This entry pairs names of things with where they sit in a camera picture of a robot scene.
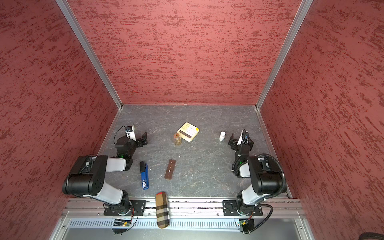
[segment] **yellow calculator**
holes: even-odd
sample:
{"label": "yellow calculator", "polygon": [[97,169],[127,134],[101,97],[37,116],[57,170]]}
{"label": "yellow calculator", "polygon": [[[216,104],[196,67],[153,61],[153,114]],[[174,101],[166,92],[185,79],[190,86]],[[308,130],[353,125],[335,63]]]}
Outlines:
{"label": "yellow calculator", "polygon": [[188,142],[192,141],[196,135],[199,133],[199,129],[192,124],[186,122],[184,125],[177,131],[180,134],[180,137]]}

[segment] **blue stapler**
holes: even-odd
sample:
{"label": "blue stapler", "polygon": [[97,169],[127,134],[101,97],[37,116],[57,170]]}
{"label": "blue stapler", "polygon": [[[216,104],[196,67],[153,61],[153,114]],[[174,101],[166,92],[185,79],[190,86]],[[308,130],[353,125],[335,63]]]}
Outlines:
{"label": "blue stapler", "polygon": [[141,184],[144,189],[149,188],[149,180],[148,180],[148,165],[143,161],[140,162],[140,172],[141,172]]}

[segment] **red textured wall panel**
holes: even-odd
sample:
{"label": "red textured wall panel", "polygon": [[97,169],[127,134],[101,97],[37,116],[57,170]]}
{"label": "red textured wall panel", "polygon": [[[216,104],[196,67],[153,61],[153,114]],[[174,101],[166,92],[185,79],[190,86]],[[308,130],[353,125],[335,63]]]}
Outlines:
{"label": "red textured wall panel", "polygon": [[0,2],[0,239],[47,239],[116,105],[54,0]]}
{"label": "red textured wall panel", "polygon": [[262,106],[317,240],[384,233],[384,2],[313,2]]}
{"label": "red textured wall panel", "polygon": [[301,0],[69,0],[125,104],[255,104]]}

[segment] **black mounting plate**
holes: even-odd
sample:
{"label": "black mounting plate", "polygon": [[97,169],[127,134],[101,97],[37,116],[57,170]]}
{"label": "black mounting plate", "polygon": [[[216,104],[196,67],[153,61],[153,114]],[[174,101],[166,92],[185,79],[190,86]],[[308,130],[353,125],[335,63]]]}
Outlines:
{"label": "black mounting plate", "polygon": [[[241,216],[237,212],[237,203],[236,200],[224,200],[223,201],[223,211],[224,211],[224,216]],[[262,216],[263,211],[261,208],[257,206],[251,206],[247,205],[246,207],[242,207],[242,211],[244,212],[249,212],[247,216],[251,215],[251,211],[253,212],[254,216]]]}
{"label": "black mounting plate", "polygon": [[[145,204],[146,200],[131,200],[131,205],[138,211],[139,216],[143,216],[144,210],[145,210]],[[121,216],[118,214],[118,212],[122,212],[124,210],[124,207],[122,206],[115,206],[115,205],[106,205],[104,210],[104,216]]]}

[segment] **plaid pattern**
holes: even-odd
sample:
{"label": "plaid pattern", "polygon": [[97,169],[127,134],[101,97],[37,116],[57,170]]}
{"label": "plaid pattern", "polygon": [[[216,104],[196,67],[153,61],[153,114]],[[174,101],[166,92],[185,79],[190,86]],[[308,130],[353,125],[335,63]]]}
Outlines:
{"label": "plaid pattern", "polygon": [[168,211],[167,194],[160,192],[156,195],[156,217],[159,228],[166,228],[169,225]]}

